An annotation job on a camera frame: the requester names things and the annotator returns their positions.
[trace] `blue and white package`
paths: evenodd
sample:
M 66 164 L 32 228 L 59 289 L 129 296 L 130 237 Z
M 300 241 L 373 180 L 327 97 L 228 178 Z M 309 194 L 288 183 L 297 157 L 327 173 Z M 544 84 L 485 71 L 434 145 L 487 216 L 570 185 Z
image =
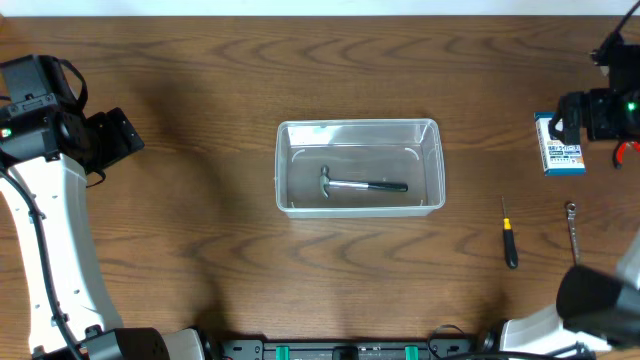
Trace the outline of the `blue and white package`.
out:
M 544 174 L 551 175 L 582 175 L 587 172 L 580 145 L 564 145 L 560 140 L 549 134 L 549 122 L 553 118 L 552 112 L 537 112 L 534 114 L 542 168 Z M 562 131 L 562 120 L 556 125 Z

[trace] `wood grain surface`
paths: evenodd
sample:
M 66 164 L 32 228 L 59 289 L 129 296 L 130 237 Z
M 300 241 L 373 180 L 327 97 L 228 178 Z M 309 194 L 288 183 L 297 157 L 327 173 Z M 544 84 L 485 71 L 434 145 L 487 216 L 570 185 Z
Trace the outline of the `wood grain surface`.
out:
M 88 191 L 113 302 L 129 327 L 269 339 L 470 333 L 555 301 L 572 264 L 611 272 L 640 227 L 640 156 L 585 144 L 588 173 L 544 177 L 533 121 L 606 86 L 587 54 L 615 18 L 5 19 L 0 60 L 71 60 L 86 113 L 121 107 L 146 148 Z M 640 41 L 640 24 L 627 34 Z M 437 121 L 447 201 L 425 218 L 289 220 L 275 205 L 285 120 Z M 520 267 L 503 259 L 510 209 Z M 0 358 L 29 356 L 16 232 L 0 206 Z M 619 352 L 606 359 L 638 358 Z

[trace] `yellow and black screwdriver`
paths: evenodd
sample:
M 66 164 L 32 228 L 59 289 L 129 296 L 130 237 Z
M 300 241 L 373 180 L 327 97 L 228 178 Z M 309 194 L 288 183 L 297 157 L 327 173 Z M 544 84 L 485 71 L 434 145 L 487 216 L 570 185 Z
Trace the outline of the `yellow and black screwdriver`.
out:
M 502 214 L 504 215 L 504 228 L 502 229 L 502 237 L 504 238 L 504 260 L 507 262 L 509 269 L 518 267 L 518 251 L 516 250 L 516 241 L 513 238 L 513 229 L 511 222 L 507 217 L 507 207 L 504 205 L 504 196 L 502 197 Z

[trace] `plastic container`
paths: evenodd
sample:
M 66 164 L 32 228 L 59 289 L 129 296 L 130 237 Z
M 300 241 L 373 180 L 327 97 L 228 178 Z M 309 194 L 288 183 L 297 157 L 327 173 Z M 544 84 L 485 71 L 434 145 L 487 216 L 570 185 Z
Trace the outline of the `plastic container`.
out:
M 399 182 L 407 192 L 328 189 L 335 180 Z M 426 216 L 445 202 L 440 134 L 431 119 L 285 121 L 276 141 L 276 203 L 291 218 Z

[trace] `white wall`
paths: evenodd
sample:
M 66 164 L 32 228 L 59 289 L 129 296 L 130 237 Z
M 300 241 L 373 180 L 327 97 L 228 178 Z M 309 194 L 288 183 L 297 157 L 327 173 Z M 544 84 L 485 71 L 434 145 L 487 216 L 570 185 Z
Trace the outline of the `white wall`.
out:
M 0 0 L 4 16 L 621 15 L 636 0 Z

